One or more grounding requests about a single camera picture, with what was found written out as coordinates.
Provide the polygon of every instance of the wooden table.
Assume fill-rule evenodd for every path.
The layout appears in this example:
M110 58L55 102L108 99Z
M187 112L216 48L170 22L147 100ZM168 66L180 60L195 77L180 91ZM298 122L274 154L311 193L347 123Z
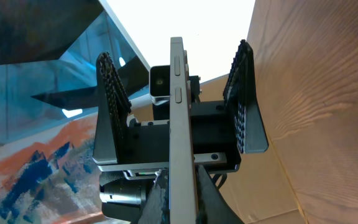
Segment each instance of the wooden table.
M358 1L257 1L248 41L272 145L309 223L358 223Z

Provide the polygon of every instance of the wood grain surface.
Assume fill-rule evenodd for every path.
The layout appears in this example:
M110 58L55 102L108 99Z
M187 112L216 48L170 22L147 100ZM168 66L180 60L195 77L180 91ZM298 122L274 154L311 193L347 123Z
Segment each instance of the wood grain surface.
M358 223L358 1L257 1L267 133L309 223Z

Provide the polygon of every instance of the abstract painting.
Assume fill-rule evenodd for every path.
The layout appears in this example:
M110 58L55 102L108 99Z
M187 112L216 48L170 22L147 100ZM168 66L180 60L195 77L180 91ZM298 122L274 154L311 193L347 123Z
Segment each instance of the abstract painting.
M0 223L62 223L100 213L96 119L0 146Z

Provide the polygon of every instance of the orange paint stroke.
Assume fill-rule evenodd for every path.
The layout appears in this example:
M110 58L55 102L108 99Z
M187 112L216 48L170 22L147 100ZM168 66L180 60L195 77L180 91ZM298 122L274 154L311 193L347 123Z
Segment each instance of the orange paint stroke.
M26 147L12 156L0 161L0 175L9 177L2 182L8 184L10 176L20 170L24 163L33 155L35 151L43 152L48 158L52 153L62 145L70 142L74 147L82 145L83 141L93 137L96 129L97 116L89 116L83 119L69 122L60 132L48 143L35 142L33 145Z

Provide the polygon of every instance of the wooden floor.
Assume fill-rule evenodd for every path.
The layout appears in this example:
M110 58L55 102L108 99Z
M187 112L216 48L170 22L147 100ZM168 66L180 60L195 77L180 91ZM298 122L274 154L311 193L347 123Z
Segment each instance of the wooden floor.
M358 1L256 1L265 127L309 223L358 223Z

